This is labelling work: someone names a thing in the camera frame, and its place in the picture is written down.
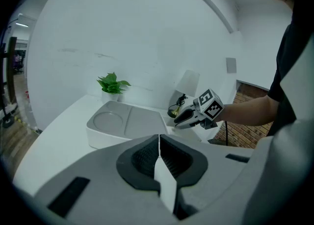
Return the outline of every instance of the lamp shade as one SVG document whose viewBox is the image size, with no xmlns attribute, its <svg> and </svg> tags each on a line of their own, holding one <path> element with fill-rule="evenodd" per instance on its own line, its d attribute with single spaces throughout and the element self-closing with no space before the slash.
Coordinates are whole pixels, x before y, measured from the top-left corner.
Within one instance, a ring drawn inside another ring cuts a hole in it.
<svg viewBox="0 0 314 225">
<path fill-rule="evenodd" d="M 200 74 L 186 70 L 180 82 L 178 83 L 176 90 L 191 97 L 195 97 Z"/>
</svg>

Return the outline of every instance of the black shirt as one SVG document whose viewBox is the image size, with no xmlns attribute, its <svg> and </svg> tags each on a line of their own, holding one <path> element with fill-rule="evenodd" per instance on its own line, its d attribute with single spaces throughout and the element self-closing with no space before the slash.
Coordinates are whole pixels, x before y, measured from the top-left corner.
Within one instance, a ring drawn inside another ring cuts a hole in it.
<svg viewBox="0 0 314 225">
<path fill-rule="evenodd" d="M 313 32 L 313 20 L 310 8 L 302 3 L 295 3 L 292 22 L 287 27 L 277 54 L 277 71 L 268 96 L 279 102 L 276 119 L 269 130 L 268 136 L 274 135 L 283 126 L 293 123 L 296 119 L 291 104 L 280 87 L 281 80 L 298 60 Z"/>
</svg>

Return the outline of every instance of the white table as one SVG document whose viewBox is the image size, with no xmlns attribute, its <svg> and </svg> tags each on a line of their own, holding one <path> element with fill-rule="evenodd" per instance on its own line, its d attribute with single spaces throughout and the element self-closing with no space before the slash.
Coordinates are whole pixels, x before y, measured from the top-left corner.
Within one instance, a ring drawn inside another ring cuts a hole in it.
<svg viewBox="0 0 314 225">
<path fill-rule="evenodd" d="M 30 147 L 15 173 L 13 184 L 34 196 L 56 174 L 95 151 L 88 145 L 86 123 L 102 105 L 100 98 L 85 95 L 59 115 Z M 170 120 L 166 110 L 142 108 L 160 112 L 166 123 Z M 201 141 L 192 129 L 167 128 L 169 134 Z"/>
</svg>

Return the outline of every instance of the black sleeve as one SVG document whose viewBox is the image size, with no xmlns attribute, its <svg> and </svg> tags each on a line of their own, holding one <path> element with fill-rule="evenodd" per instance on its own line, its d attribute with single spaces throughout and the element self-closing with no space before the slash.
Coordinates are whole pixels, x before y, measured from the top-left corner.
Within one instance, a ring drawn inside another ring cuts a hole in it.
<svg viewBox="0 0 314 225">
<path fill-rule="evenodd" d="M 280 87 L 280 82 L 281 82 L 281 76 L 277 68 L 274 81 L 267 94 L 270 98 L 272 98 L 273 100 L 276 100 L 277 102 L 280 102 L 284 96 L 284 91 Z"/>
</svg>

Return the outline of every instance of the white lamp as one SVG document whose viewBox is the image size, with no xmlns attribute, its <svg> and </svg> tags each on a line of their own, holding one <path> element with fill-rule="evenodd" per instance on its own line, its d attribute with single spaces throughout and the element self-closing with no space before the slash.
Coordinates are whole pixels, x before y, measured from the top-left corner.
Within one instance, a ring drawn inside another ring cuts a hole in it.
<svg viewBox="0 0 314 225">
<path fill-rule="evenodd" d="M 195 97 L 198 81 L 200 79 L 200 74 L 192 71 L 186 70 L 180 82 L 176 86 L 176 90 L 181 92 L 183 96 L 178 98 L 176 105 L 178 106 L 175 110 L 168 109 L 168 115 L 175 118 L 179 115 L 180 107 L 185 103 L 184 100 L 187 98 L 185 95 Z"/>
<path fill-rule="evenodd" d="M 180 82 L 178 83 L 176 90 L 191 97 L 195 97 L 200 74 L 186 70 Z"/>
</svg>

